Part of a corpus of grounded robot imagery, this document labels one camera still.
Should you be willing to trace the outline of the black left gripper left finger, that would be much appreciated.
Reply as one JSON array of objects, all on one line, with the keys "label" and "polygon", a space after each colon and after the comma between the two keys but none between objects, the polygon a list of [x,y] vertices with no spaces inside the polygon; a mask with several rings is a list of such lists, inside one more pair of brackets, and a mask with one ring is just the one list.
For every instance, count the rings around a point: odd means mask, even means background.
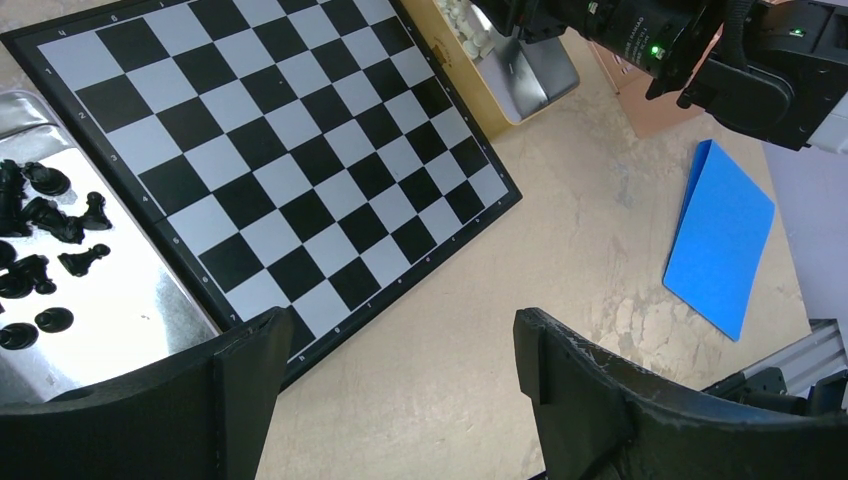
[{"label": "black left gripper left finger", "polygon": [[5,479],[251,479],[294,317],[274,307],[224,334],[41,404],[1,410]]}]

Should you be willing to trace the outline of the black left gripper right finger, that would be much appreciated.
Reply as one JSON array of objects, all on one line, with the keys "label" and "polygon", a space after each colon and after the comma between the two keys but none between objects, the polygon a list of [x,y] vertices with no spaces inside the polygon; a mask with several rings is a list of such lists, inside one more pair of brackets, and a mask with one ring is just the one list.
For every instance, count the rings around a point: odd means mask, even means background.
[{"label": "black left gripper right finger", "polygon": [[547,479],[843,479],[847,374],[790,381],[788,351],[702,390],[584,338],[538,308],[513,326]]}]

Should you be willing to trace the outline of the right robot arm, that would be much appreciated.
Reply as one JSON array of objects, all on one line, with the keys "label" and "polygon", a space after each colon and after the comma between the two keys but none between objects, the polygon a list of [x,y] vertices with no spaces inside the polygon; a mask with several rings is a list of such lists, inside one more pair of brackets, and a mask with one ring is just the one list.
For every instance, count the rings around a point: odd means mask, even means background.
[{"label": "right robot arm", "polygon": [[[506,36],[573,29],[724,127],[790,150],[847,149],[847,10],[822,1],[482,1]],[[697,146],[664,286],[737,338],[774,206]],[[847,354],[806,337],[695,390],[539,308],[513,325],[547,479],[843,479]]]}]

